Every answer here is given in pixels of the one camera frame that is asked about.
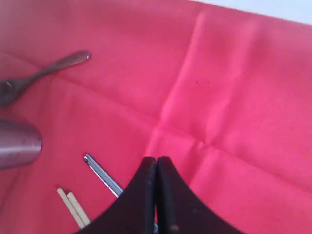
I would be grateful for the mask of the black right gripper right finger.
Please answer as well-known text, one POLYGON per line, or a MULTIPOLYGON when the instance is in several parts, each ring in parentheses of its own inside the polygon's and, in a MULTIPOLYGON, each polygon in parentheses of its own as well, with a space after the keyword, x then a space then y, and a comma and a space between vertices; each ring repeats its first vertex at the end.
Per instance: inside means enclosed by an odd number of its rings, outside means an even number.
POLYGON ((161 234, 240 234, 184 182, 169 157, 157 160, 156 210, 161 234))

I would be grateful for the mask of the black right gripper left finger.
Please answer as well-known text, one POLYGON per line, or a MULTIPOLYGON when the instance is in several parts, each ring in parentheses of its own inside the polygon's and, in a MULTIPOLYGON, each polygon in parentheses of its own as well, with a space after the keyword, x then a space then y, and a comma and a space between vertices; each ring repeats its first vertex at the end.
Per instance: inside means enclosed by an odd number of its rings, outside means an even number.
POLYGON ((79 234, 155 234, 156 160, 143 158, 128 186, 112 205, 79 234))

